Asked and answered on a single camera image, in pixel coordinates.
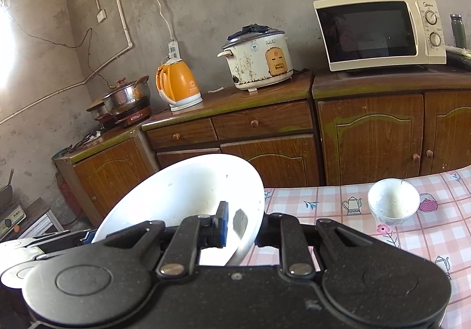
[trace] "tablecloth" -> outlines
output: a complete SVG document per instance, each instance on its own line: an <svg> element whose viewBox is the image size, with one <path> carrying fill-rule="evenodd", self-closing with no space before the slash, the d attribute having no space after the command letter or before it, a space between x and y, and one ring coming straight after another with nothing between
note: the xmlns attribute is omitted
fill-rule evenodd
<svg viewBox="0 0 471 329"><path fill-rule="evenodd" d="M265 189L267 214L281 212L314 224L328 217L437 264L448 275L452 295L442 327L471 328L471 166L406 179L421 205L401 226L375 221L368 208L371 184ZM252 247L242 265L278 264L278 250Z"/></svg>

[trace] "bright light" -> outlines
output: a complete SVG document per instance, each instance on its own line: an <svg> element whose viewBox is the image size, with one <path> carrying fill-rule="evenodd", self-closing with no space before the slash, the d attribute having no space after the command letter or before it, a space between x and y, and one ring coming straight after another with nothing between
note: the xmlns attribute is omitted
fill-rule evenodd
<svg viewBox="0 0 471 329"><path fill-rule="evenodd" d="M11 18L0 6L0 88L5 87L15 59L15 42L11 29Z"/></svg>

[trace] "white bowl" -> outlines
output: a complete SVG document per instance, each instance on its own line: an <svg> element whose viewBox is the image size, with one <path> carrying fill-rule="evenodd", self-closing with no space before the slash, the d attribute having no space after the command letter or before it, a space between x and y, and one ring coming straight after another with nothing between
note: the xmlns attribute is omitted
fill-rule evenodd
<svg viewBox="0 0 471 329"><path fill-rule="evenodd" d="M265 192L255 168L232 155L192 157L144 180L106 216L93 242L146 220L174 226L187 216L214 215L220 201L229 206L227 244L203 249L200 264L239 265L260 229Z"/></svg>
<svg viewBox="0 0 471 329"><path fill-rule="evenodd" d="M401 179L383 179L368 192L373 218L386 225L404 223L418 210L420 196L415 187Z"/></svg>

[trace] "microwave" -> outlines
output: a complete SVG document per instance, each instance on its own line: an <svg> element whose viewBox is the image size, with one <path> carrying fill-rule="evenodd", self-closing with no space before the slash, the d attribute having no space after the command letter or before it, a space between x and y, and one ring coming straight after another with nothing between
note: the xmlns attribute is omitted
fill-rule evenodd
<svg viewBox="0 0 471 329"><path fill-rule="evenodd" d="M331 71L447 62L435 0L319 0L314 8Z"/></svg>

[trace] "microwave window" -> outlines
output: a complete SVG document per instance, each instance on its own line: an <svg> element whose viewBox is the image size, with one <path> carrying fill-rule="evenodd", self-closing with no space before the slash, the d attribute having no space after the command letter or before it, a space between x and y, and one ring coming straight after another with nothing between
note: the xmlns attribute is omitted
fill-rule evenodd
<svg viewBox="0 0 471 329"><path fill-rule="evenodd" d="M417 53L405 2L333 6L317 14L331 62Z"/></svg>

